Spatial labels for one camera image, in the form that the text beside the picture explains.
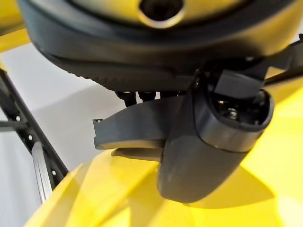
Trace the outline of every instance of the round opening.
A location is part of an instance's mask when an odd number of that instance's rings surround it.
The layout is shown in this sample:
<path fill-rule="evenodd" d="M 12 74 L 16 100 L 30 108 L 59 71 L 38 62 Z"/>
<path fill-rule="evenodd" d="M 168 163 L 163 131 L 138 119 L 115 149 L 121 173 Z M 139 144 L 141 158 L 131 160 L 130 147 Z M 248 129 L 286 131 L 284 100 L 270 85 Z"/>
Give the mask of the round opening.
<path fill-rule="evenodd" d="M 183 0 L 142 0 L 139 5 L 140 20 L 154 28 L 173 26 L 183 14 Z"/>
<path fill-rule="evenodd" d="M 164 21 L 180 12 L 183 0 L 142 0 L 139 8 L 149 19 Z"/>

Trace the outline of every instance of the black mount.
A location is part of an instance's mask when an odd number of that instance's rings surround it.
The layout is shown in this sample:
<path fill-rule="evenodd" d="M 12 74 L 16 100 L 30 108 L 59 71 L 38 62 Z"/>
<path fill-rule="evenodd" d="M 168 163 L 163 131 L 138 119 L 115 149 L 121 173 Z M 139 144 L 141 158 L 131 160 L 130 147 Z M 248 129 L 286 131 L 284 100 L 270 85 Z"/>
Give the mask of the black mount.
<path fill-rule="evenodd" d="M 196 71 L 185 95 L 177 92 L 94 120 L 95 147 L 163 149 L 160 194 L 198 201 L 224 182 L 269 125 L 274 102 L 262 88 L 287 72 L 279 82 L 301 76 L 302 51 L 299 41 L 262 59 L 209 62 Z"/>

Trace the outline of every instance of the screw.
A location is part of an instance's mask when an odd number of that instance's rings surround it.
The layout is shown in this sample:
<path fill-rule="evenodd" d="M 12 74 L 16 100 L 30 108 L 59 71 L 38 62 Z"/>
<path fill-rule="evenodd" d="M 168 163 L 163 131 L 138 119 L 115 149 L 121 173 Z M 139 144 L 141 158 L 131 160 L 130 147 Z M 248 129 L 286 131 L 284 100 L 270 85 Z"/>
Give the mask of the screw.
<path fill-rule="evenodd" d="M 232 120 L 236 120 L 238 117 L 237 111 L 233 108 L 228 108 L 228 111 L 229 111 L 229 118 Z"/>

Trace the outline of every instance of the gray background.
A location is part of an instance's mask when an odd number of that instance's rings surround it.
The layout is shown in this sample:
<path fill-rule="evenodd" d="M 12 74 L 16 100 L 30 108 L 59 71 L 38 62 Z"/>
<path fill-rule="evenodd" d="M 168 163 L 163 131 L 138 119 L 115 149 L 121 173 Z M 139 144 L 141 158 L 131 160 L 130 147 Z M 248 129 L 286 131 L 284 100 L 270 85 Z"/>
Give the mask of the gray background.
<path fill-rule="evenodd" d="M 32 44 L 0 54 L 0 61 L 69 170 L 101 152 L 92 119 L 124 108 L 114 92 L 52 65 Z M 41 202 L 32 158 L 14 132 L 0 133 L 0 179 L 0 226 L 22 226 Z"/>

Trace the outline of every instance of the metal rack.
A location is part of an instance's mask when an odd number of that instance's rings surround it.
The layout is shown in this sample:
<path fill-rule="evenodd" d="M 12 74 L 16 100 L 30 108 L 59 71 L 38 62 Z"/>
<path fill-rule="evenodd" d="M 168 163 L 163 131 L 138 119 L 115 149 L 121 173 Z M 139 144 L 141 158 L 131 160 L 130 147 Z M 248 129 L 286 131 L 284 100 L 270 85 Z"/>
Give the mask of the metal rack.
<path fill-rule="evenodd" d="M 0 69 L 0 106 L 7 121 L 0 131 L 15 131 L 33 157 L 38 189 L 44 202 L 68 170 L 35 121 L 7 73 Z"/>

